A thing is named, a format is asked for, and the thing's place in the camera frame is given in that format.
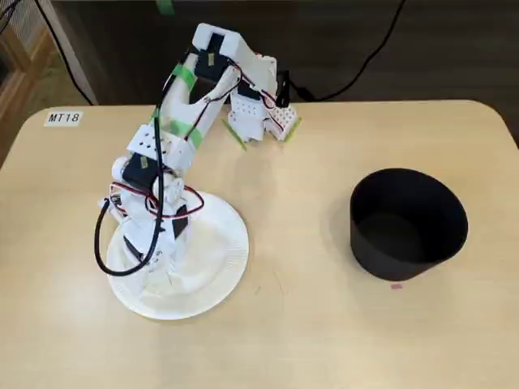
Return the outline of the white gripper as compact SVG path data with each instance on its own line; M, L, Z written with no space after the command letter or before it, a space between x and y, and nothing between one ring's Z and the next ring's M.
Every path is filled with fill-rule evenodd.
M116 264L144 262L152 243L157 213L156 195L137 189L116 189L115 217L119 223L115 232ZM153 265L144 277L142 294L165 294L167 276L171 284L181 279L194 213L195 193L191 189L166 191L157 243L149 259Z

